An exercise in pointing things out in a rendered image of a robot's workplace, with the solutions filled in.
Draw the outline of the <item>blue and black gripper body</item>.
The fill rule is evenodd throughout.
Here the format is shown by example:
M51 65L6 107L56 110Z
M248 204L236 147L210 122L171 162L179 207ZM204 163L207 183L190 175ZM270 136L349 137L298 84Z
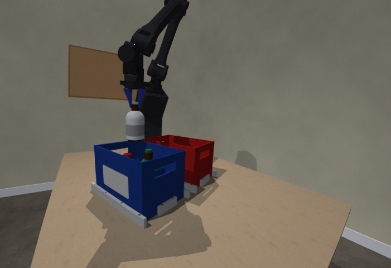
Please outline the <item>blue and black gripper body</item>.
M127 81L122 81L122 80L120 80L120 85L125 86L124 88L129 88L129 89L131 88L131 89L135 89L135 90L145 89L145 87L149 87L148 82L127 82Z

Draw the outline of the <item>blue plastic crate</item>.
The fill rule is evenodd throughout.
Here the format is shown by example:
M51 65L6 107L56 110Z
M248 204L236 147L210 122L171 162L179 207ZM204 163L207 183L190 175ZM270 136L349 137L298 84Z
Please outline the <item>blue plastic crate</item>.
M133 159L111 151L124 148ZM153 159L141 162L145 149L152 149ZM184 197L185 150L145 141L122 141L98 145L94 155L96 184L147 221L157 215L160 204L174 196L177 202Z

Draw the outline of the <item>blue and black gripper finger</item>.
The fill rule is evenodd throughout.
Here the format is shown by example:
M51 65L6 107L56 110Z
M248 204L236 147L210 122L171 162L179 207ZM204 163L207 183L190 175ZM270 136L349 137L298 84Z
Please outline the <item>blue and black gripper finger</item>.
M142 102L142 99L145 95L145 92L146 92L145 89L138 89L138 108L140 108L140 106L141 106L141 102ZM142 95L142 93L143 93L143 95Z
M127 96L127 99L128 99L128 102L129 102L129 106L131 108L131 104L132 104L132 89L129 89L129 88L123 88L126 96Z

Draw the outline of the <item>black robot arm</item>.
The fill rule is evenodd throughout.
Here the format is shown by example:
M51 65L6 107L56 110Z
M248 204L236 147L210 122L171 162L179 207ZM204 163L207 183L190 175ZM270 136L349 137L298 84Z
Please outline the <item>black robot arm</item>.
M169 67L166 65L167 55L178 24L188 7L187 0L165 0L159 13L148 24L139 28L130 42L125 41L118 49L118 57L123 62L124 81L144 81L143 55L150 57L153 54L158 36L168 25L158 55L148 67L147 75L151 76L151 81L148 82L149 87L145 87L147 93L164 94L161 82L165 80Z

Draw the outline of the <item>red crate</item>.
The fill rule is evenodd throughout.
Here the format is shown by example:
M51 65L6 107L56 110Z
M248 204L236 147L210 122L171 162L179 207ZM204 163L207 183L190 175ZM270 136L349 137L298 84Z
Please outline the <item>red crate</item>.
M212 177L214 141L164 135L152 137L148 142L186 151L184 182L199 187L203 177L207 174Z

